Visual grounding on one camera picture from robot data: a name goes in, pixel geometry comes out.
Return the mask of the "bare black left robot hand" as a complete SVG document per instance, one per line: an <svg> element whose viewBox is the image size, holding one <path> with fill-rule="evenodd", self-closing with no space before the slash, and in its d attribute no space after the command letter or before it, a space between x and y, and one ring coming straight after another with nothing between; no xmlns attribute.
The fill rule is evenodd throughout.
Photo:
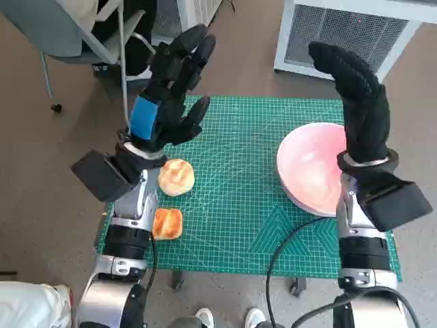
<svg viewBox="0 0 437 328"><path fill-rule="evenodd" d="M185 113L185 99L201 80L216 44L203 24L182 32L169 44L161 42L150 64L148 85L137 96L130 116L130 140L140 150L158 152L202 132L200 126L210 97L200 98Z"/></svg>

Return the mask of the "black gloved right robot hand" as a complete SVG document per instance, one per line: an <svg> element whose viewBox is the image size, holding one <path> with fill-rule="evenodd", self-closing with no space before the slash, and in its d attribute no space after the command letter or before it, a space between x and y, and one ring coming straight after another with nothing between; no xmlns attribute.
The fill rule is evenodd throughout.
<svg viewBox="0 0 437 328"><path fill-rule="evenodd" d="M385 86L368 63L352 51L322 42L311 42L309 54L316 70L332 76L342 99L348 155L356 163L388 157L389 103Z"/></svg>

